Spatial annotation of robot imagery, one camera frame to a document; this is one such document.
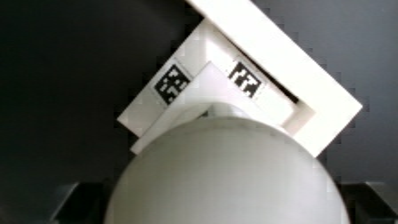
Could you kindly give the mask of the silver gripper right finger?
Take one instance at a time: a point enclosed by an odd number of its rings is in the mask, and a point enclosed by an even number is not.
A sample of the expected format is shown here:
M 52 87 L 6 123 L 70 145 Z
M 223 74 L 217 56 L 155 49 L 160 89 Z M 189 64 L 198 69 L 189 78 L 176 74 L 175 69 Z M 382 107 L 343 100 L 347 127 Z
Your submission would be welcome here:
M 398 193 L 384 182 L 345 182 L 340 192 L 352 224 L 398 224 Z

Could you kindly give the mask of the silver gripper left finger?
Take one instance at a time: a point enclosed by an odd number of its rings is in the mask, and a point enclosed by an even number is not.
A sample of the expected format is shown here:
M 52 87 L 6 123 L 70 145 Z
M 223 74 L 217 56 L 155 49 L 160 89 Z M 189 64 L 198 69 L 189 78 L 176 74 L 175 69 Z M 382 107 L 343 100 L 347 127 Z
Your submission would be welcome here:
M 75 182 L 56 190 L 45 224 L 103 224 L 109 186 L 103 182 Z

